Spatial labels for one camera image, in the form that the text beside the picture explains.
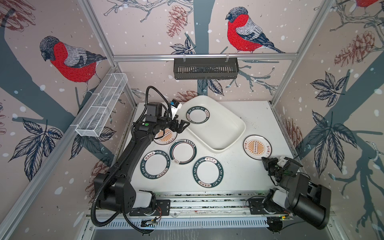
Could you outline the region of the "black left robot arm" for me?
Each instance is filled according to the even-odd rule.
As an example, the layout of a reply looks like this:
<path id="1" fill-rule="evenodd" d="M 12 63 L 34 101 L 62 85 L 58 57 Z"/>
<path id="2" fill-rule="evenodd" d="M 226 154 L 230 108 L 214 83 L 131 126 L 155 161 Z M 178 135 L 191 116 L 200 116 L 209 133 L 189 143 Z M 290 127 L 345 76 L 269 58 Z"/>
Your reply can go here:
<path id="1" fill-rule="evenodd" d="M 156 117 L 151 122 L 143 118 L 137 120 L 131 128 L 132 138 L 122 155 L 107 173 L 98 174 L 94 179 L 95 197 L 91 214 L 95 215 L 97 208 L 114 211 L 117 215 L 129 213 L 137 198 L 131 180 L 143 153 L 160 130 L 169 129 L 180 134 L 189 125 L 190 122 L 167 120 L 166 117 Z"/>

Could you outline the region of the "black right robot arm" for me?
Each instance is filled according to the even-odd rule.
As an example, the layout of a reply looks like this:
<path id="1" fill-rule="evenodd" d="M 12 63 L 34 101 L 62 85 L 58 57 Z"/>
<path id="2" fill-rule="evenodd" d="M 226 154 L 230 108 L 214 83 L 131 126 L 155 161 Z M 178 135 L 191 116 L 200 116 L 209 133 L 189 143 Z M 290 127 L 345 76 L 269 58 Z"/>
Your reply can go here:
<path id="1" fill-rule="evenodd" d="M 302 165 L 294 159 L 262 157 L 262 163 L 275 184 L 263 200 L 266 212 L 287 212 L 318 230 L 324 229 L 330 217 L 331 190 L 313 183 L 299 171 Z"/>

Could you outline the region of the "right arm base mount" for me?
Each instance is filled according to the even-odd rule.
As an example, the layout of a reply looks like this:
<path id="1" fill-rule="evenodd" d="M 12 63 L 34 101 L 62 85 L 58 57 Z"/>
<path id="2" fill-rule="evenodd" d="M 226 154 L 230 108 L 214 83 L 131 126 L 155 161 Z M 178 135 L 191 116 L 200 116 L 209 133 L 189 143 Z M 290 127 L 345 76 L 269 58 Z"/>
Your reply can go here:
<path id="1" fill-rule="evenodd" d="M 246 200 L 246 207 L 251 215 L 288 215 L 285 208 L 267 198 L 249 198 Z"/>

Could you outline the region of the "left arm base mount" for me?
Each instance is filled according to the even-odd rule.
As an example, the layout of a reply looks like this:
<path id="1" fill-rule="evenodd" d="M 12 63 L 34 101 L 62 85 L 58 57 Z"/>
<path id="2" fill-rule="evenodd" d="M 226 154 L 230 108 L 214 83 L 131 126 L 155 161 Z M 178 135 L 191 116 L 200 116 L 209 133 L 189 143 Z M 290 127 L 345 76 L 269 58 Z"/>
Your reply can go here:
<path id="1" fill-rule="evenodd" d="M 135 208 L 129 212 L 131 217 L 162 217 L 170 214 L 170 200 L 156 200 L 147 208 Z"/>

